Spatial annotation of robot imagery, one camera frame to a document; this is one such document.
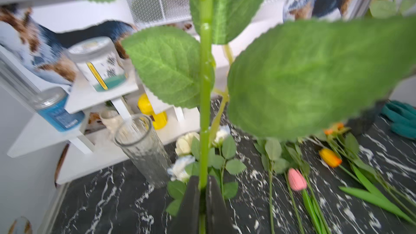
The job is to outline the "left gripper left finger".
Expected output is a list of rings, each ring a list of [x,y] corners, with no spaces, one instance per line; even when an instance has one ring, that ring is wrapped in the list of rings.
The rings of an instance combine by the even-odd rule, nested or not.
[[[177,215],[168,229],[168,234],[197,234],[201,192],[199,177],[192,176],[188,182]]]

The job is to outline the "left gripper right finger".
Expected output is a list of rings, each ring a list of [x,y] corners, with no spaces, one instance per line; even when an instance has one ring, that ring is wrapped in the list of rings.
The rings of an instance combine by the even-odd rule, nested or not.
[[[235,234],[217,180],[210,175],[205,188],[207,234]]]

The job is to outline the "orange tulip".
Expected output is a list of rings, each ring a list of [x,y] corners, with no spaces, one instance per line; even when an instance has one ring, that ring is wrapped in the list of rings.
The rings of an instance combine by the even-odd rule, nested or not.
[[[405,212],[403,212],[398,206],[392,203],[388,198],[384,196],[382,192],[370,181],[368,180],[365,175],[353,164],[351,164],[351,168],[353,169],[355,175],[353,175],[350,171],[345,169],[341,164],[342,160],[330,149],[323,148],[319,151],[320,157],[323,161],[330,167],[336,168],[339,167],[344,170],[347,174],[349,174],[352,178],[354,178],[357,182],[359,182],[364,188],[353,188],[353,187],[339,187],[339,189],[351,196],[354,196],[358,199],[361,199],[365,202],[373,204],[386,210],[406,221],[411,223],[412,225],[416,225],[416,222]]]

